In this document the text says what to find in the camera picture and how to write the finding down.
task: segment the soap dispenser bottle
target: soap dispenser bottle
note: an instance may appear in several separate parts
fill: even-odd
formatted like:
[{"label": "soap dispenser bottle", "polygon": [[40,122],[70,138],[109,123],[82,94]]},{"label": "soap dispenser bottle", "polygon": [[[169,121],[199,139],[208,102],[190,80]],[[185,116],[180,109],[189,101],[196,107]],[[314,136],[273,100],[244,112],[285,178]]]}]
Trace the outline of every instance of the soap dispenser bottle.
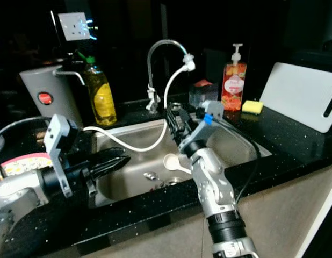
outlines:
[{"label": "soap dispenser bottle", "polygon": [[85,84],[89,90],[91,106],[96,122],[99,125],[112,125],[117,119],[107,78],[101,68],[96,64],[96,59],[93,56],[85,57],[80,52],[78,54],[87,63],[83,75]]},{"label": "soap dispenser bottle", "polygon": [[241,110],[242,90],[245,80],[247,65],[240,62],[241,55],[239,47],[242,44],[233,44],[235,53],[232,55],[232,62],[225,66],[222,80],[221,103],[225,110]]}]

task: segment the white ladle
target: white ladle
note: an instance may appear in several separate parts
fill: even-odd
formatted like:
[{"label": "white ladle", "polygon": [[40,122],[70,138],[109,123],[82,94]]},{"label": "white ladle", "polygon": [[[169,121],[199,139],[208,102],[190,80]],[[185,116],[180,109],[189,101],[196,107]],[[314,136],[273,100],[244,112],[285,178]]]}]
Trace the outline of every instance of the white ladle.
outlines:
[{"label": "white ladle", "polygon": [[181,166],[178,156],[176,154],[170,153],[164,157],[164,166],[170,170],[180,170],[185,173],[191,174],[191,170]]}]

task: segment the faucet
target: faucet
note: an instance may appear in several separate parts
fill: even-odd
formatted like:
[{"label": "faucet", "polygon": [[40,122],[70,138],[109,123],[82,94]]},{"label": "faucet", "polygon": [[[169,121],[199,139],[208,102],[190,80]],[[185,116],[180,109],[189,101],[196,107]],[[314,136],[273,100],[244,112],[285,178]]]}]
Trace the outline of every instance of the faucet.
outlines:
[{"label": "faucet", "polygon": [[179,47],[184,53],[184,58],[189,55],[187,53],[186,49],[183,47],[183,45],[175,40],[162,39],[162,40],[159,40],[154,45],[152,45],[152,47],[148,51],[148,56],[147,56],[147,68],[148,68],[148,79],[149,79],[147,93],[148,93],[148,98],[150,99],[150,101],[149,101],[148,105],[146,106],[146,109],[149,110],[150,113],[157,112],[158,103],[161,101],[155,88],[153,87],[153,74],[151,73],[151,55],[153,54],[154,50],[158,46],[161,46],[164,44],[172,44],[172,45]]}]

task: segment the white hose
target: white hose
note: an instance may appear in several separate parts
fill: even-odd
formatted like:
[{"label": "white hose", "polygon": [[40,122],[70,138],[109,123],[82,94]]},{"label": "white hose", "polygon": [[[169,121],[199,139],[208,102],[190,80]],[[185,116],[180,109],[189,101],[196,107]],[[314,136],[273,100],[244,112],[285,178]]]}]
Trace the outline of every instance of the white hose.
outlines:
[{"label": "white hose", "polygon": [[[179,68],[172,76],[171,78],[168,80],[168,83],[166,85],[166,88],[165,88],[165,93],[164,93],[164,109],[167,109],[167,95],[168,95],[168,91],[171,87],[171,84],[173,82],[173,80],[183,71],[187,71],[187,65],[183,65],[181,68]],[[134,152],[148,152],[152,149],[154,149],[161,141],[162,139],[164,138],[165,136],[165,133],[166,133],[166,129],[167,129],[167,122],[166,120],[164,121],[164,125],[163,125],[163,128],[162,128],[162,132],[159,136],[159,138],[156,140],[155,143],[153,143],[152,145],[150,145],[149,147],[146,147],[146,148],[136,148],[134,146],[131,146],[123,141],[121,141],[120,139],[118,139],[117,137],[113,136],[111,133],[105,131],[104,129],[101,129],[100,127],[96,127],[96,126],[88,126],[88,127],[85,127],[83,130],[84,131],[96,131],[96,132],[99,132],[99,133],[102,133],[103,135],[109,137],[111,140],[117,142],[118,144],[122,145],[123,147],[127,148],[127,149],[130,149]]]}]

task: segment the metal handle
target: metal handle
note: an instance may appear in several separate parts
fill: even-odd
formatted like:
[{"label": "metal handle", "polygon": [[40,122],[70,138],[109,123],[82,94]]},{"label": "metal handle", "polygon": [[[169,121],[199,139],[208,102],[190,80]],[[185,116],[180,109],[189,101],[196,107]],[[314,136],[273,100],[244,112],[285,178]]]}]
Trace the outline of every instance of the metal handle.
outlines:
[{"label": "metal handle", "polygon": [[75,75],[78,77],[79,81],[81,82],[82,86],[85,86],[85,81],[82,79],[81,75],[77,73],[76,71],[57,71],[53,70],[53,75],[59,76],[59,75]]}]

